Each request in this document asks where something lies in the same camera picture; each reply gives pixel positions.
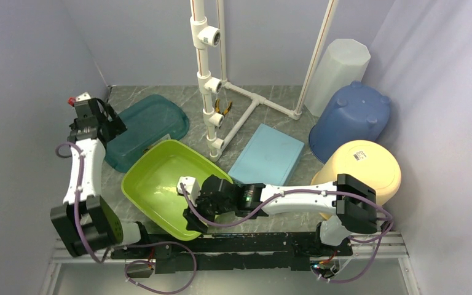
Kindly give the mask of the dark teal translucent tub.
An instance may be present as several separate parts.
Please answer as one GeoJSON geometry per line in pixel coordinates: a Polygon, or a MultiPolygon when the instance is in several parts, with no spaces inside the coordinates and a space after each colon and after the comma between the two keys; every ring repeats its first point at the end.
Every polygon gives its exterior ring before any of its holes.
{"type": "Polygon", "coordinates": [[[119,113],[127,130],[106,146],[105,162],[126,173],[148,150],[163,140],[180,140],[189,131],[189,118],[162,95],[149,95],[119,113]]]}

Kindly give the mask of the green plastic tray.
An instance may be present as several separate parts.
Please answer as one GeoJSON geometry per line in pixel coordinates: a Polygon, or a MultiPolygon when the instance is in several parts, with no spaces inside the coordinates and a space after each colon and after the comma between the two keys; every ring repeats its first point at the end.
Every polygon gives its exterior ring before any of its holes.
{"type": "Polygon", "coordinates": [[[210,175],[230,176],[197,151],[177,140],[165,140],[147,151],[125,174],[122,192],[163,231],[182,241],[200,236],[186,229],[184,197],[176,192],[179,178],[192,176],[201,184],[210,175]]]}

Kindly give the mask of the teal perforated plastic basket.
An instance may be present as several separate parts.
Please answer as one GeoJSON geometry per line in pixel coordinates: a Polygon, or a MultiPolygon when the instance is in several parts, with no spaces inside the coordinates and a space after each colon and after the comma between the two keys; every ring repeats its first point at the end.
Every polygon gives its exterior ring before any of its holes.
{"type": "Polygon", "coordinates": [[[284,186],[301,158],[304,143],[265,124],[260,124],[229,170],[243,184],[284,186]]]}

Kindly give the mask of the cream yellow bucket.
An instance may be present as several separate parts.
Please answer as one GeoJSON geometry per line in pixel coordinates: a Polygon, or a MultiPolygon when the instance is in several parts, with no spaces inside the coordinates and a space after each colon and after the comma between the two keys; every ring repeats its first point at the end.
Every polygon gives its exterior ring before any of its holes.
{"type": "Polygon", "coordinates": [[[399,163],[392,153],[366,140],[350,141],[337,148],[314,175],[311,185],[335,180],[338,174],[351,175],[373,188],[380,206],[384,206],[397,193],[402,180],[399,163]]]}

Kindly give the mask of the blue and cream bucket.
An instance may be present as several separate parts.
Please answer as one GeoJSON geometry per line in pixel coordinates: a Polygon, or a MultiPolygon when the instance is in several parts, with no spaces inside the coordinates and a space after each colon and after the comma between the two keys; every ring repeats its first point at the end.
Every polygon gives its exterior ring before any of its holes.
{"type": "Polygon", "coordinates": [[[340,88],[331,97],[309,133],[309,148],[322,163],[343,144],[376,141],[391,113],[391,98],[359,81],[340,88]]]}

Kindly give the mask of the white octagonal plastic container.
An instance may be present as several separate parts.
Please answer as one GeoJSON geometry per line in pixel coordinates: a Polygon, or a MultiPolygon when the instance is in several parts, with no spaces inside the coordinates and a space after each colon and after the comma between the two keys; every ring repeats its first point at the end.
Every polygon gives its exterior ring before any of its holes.
{"type": "Polygon", "coordinates": [[[371,55],[354,39],[335,39],[326,48],[310,81],[304,106],[320,117],[332,96],[353,81],[361,81],[371,55]]]}

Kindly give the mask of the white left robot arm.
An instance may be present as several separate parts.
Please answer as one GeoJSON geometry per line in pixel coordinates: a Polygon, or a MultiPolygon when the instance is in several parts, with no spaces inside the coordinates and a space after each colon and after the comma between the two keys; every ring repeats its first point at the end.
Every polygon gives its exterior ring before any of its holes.
{"type": "Polygon", "coordinates": [[[101,167],[107,145],[127,128],[110,104],[87,92],[68,103],[76,118],[55,153],[64,158],[61,148],[70,149],[71,174],[62,204],[51,209],[50,220],[72,257],[88,254],[102,263],[96,251],[127,246],[136,258],[144,258],[152,250],[151,239],[142,235],[137,222],[122,222],[102,196],[101,167]]]}

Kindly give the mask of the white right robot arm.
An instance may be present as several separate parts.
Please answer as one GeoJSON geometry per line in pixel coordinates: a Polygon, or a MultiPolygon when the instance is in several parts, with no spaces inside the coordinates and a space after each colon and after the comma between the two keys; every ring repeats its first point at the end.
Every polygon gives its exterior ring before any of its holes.
{"type": "Polygon", "coordinates": [[[225,227],[280,213],[326,213],[331,217],[321,223],[314,247],[318,253],[329,255],[352,234],[377,232],[376,192],[349,174],[311,186],[239,184],[215,175],[199,184],[195,178],[183,176],[176,190],[187,202],[183,212],[187,230],[200,233],[210,226],[220,227],[215,218],[230,212],[239,220],[225,227]]]}

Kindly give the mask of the black base bar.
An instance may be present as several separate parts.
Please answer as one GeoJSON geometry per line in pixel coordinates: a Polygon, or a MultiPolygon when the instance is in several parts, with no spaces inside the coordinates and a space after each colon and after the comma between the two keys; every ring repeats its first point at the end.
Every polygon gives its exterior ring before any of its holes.
{"type": "Polygon", "coordinates": [[[169,274],[192,270],[308,271],[320,260],[352,254],[349,239],[338,246],[327,246],[319,241],[316,232],[205,234],[190,241],[149,234],[133,248],[114,250],[111,259],[153,258],[155,272],[169,274]]]}

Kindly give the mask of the yellow handled pliers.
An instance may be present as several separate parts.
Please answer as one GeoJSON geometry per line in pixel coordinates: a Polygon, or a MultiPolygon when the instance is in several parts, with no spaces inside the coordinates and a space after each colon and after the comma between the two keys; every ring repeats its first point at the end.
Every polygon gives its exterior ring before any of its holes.
{"type": "Polygon", "coordinates": [[[232,109],[232,101],[229,101],[227,103],[226,108],[222,109],[220,107],[220,99],[216,99],[214,103],[214,110],[218,113],[221,114],[222,116],[225,116],[229,113],[229,111],[232,109]]]}

